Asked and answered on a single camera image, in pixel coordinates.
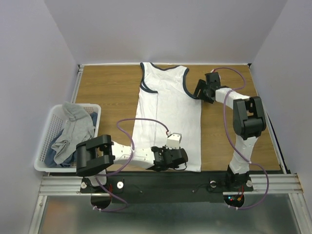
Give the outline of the white tank top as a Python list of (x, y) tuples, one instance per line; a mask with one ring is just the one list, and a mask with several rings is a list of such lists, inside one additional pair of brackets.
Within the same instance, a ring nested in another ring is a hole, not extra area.
[(201, 171), (201, 100), (187, 90), (189, 69), (175, 66), (162, 69), (142, 62), (142, 79), (132, 139), (136, 148), (161, 147), (166, 143), (165, 128), (180, 133), (187, 170)]

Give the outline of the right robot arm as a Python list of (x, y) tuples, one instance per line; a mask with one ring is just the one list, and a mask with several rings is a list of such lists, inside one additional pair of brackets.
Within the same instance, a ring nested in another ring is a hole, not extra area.
[(222, 86), (217, 72), (207, 73), (204, 80), (198, 81), (194, 96), (211, 104), (222, 103), (224, 112), (227, 107), (232, 109), (236, 139), (232, 142), (229, 132), (226, 131), (234, 153), (224, 178), (224, 184), (229, 190), (236, 190), (246, 185), (249, 180), (254, 145), (266, 129), (261, 98), (242, 95), (227, 86)]

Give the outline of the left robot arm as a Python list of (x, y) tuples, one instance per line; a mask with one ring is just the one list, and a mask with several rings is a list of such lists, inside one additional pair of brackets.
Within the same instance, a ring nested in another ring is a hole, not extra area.
[(104, 192), (109, 182), (106, 169), (114, 164), (123, 168), (131, 164), (156, 172), (179, 169), (188, 162), (181, 140), (182, 134), (172, 133), (162, 147), (134, 148), (112, 141), (110, 135), (98, 136), (76, 146), (76, 176), (89, 178), (97, 192)]

